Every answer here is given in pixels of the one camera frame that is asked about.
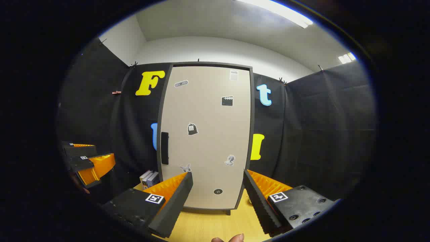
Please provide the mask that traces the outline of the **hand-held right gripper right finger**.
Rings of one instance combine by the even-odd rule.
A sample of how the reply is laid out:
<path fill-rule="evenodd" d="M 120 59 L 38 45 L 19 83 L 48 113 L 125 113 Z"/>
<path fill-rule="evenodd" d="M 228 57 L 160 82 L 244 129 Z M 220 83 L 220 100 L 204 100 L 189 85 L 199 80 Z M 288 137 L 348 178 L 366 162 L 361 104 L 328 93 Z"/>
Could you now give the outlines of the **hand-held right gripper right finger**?
<path fill-rule="evenodd" d="M 275 237 L 312 221 L 336 205 L 309 187 L 290 187 L 245 169 L 243 184 L 265 234 Z"/>

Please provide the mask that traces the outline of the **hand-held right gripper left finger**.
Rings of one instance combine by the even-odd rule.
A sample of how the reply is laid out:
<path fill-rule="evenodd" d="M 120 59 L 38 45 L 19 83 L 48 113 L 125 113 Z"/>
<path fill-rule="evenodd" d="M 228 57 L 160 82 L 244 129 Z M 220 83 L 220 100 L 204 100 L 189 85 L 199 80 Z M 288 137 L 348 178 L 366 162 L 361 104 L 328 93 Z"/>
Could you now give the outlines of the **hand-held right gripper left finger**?
<path fill-rule="evenodd" d="M 192 172 L 184 172 L 143 191 L 127 189 L 101 208 L 140 235 L 169 238 L 192 186 Z"/>

